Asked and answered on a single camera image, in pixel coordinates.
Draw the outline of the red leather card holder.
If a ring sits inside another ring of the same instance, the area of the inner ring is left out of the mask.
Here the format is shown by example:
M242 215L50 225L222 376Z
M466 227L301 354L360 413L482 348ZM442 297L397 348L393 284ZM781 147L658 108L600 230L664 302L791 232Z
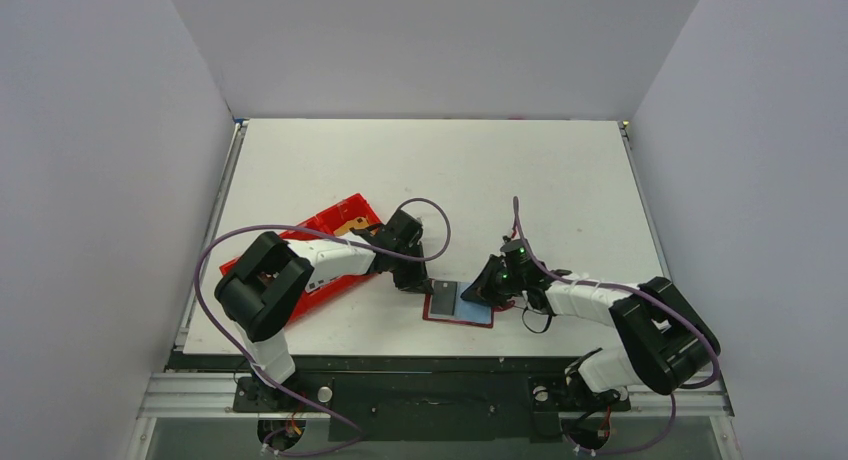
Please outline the red leather card holder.
M428 313L428 308L430 305L430 296L433 292L432 291L431 293L428 293L425 296L425 302L422 311L422 319L424 321L453 324L474 328L492 329L495 323L495 314L508 311L515 306L514 300L510 300L507 307L504 309L493 309L489 306L464 301L460 298L460 294L466 287L469 286L469 284L463 282L456 283L458 284L458 287L454 315L452 317L436 317L431 316Z

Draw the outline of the dark green VIP credit card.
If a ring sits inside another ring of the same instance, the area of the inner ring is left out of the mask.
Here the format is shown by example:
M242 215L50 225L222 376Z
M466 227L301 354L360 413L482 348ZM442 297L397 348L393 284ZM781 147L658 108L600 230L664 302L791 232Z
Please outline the dark green VIP credit card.
M457 287L455 281L434 280L428 313L436 317L452 317L456 308Z

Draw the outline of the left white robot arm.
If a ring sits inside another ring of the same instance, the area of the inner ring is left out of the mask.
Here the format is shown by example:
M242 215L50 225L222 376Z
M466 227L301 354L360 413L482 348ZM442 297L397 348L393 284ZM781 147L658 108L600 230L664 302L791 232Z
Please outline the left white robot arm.
M401 291L429 292L422 235L422 223L403 210L385 224L353 228L338 241L261 233L214 290L225 315L237 324L255 375L274 387L295 373L284 328L306 294L384 272Z

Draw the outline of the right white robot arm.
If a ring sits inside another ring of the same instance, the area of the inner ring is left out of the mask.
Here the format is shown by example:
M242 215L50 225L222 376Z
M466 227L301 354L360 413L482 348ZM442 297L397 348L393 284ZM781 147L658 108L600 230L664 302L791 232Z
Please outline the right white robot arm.
M718 365L721 347L665 277L639 284L581 278L569 270L548 269L526 241L516 239L489 257L460 296L489 307L504 307L522 297L550 319L568 316L614 329L619 346L596 347L566 369L566 383L575 394L600 396L642 385L670 395L705 387L718 377L713 373L701 382L691 380L706 366Z

